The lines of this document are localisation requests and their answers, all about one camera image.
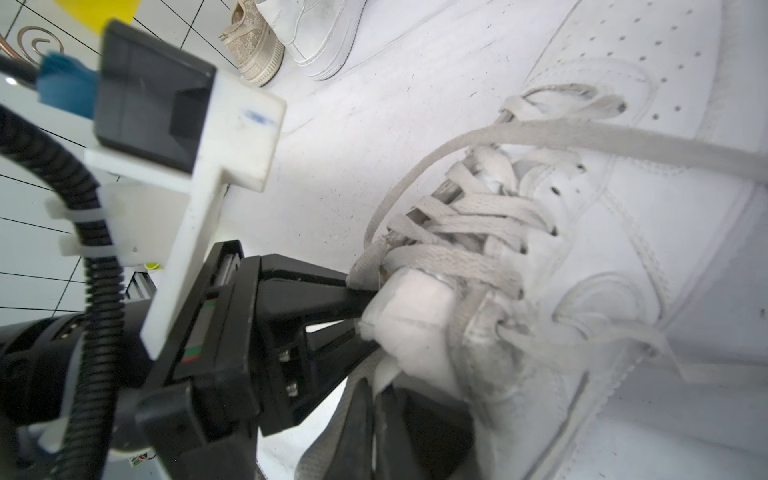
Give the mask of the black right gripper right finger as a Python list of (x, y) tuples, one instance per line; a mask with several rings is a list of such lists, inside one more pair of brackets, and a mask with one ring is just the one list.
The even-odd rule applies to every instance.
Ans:
[(375, 399), (375, 478), (427, 479), (417, 438), (422, 408), (412, 393), (386, 387)]

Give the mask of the yellow plastic funnel cup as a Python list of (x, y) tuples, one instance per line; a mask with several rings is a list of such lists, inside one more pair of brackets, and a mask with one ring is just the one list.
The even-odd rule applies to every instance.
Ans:
[(55, 3), (89, 31), (101, 34), (112, 20), (130, 23), (140, 0), (55, 0)]

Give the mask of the beige sneaker red label right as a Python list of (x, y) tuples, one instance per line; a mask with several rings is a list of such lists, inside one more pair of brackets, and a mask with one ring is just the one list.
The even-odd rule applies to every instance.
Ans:
[(244, 79), (257, 87), (271, 81), (282, 65), (284, 46), (254, 1), (235, 4), (230, 25), (219, 38)]

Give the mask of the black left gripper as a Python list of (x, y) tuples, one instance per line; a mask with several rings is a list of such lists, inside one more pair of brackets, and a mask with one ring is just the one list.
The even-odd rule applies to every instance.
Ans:
[[(242, 259), (236, 240), (212, 247), (142, 388), (135, 423), (172, 479), (255, 475), (251, 324), (229, 314)], [(301, 424), (378, 350), (352, 320), (374, 296), (347, 286), (341, 272), (277, 254), (260, 258), (257, 318), (270, 322), (259, 327), (264, 435)], [(340, 322), (306, 330), (332, 321)]]

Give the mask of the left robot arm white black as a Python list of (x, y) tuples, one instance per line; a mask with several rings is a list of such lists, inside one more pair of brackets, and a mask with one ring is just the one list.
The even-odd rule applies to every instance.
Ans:
[[(251, 479), (259, 436), (299, 425), (376, 348), (355, 321), (373, 293), (342, 273), (214, 245), (156, 359), (140, 339), (150, 304), (125, 307), (115, 453), (148, 453), (173, 479)], [(5, 479), (41, 479), (74, 398), (83, 314), (4, 327)]]

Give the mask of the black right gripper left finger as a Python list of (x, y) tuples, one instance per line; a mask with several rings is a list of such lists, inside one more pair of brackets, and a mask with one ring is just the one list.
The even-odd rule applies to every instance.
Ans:
[(372, 478), (374, 402), (366, 379), (354, 387), (346, 418), (325, 480), (369, 480)]

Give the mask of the white leather sneaker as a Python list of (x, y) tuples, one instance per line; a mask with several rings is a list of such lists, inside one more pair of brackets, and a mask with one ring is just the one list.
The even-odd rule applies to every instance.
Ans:
[(416, 164), (347, 277), (395, 372), (467, 403), (483, 479), (554, 479), (767, 214), (767, 5), (580, 1), (497, 120)]
[(303, 73), (333, 77), (354, 45), (366, 0), (267, 0), (256, 7)]

